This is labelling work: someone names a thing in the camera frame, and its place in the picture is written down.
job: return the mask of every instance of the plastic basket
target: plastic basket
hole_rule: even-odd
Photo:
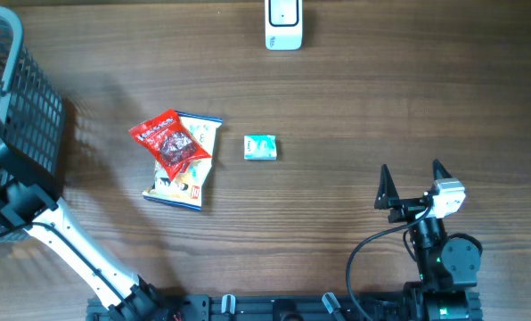
[[[65,117],[60,96],[23,44],[20,19],[0,7],[0,138],[54,174]],[[1,169],[0,186],[10,179]],[[22,231],[0,242],[28,237]]]

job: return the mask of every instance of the wooden table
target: wooden table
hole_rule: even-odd
[[[439,158],[468,193],[448,232],[484,244],[486,320],[531,320],[531,4],[310,3],[303,48],[280,53],[261,3],[17,12],[69,108],[65,198],[147,281],[344,293],[350,251],[390,227],[372,207],[380,165],[416,197]],[[169,108],[225,120],[201,213],[141,196],[153,160],[127,131]],[[245,161],[250,133],[277,135],[279,160]],[[354,264],[357,291],[417,279],[399,233]],[[0,320],[82,320],[92,296],[38,241],[0,244]]]

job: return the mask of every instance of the red packet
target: red packet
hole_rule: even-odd
[[[151,152],[171,181],[191,161],[212,157],[184,128],[173,110],[131,128],[129,134]]]

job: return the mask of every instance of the snack bag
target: snack bag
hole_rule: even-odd
[[[216,130],[222,125],[222,120],[180,111],[176,113],[194,139],[212,155],[216,141]],[[170,179],[163,167],[155,161],[154,183],[143,192],[143,198],[167,205],[201,210],[202,185],[211,168],[211,158],[193,160],[184,165],[174,179]]]
[[[191,161],[210,158],[202,146],[184,128],[176,111],[168,110],[129,130],[131,137],[149,150],[168,178],[176,175]]]

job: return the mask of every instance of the small blue and white object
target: small blue and white object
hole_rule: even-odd
[[[244,136],[244,160],[275,161],[276,159],[275,135]]]
[[[297,50],[303,40],[303,0],[265,0],[265,47]]]

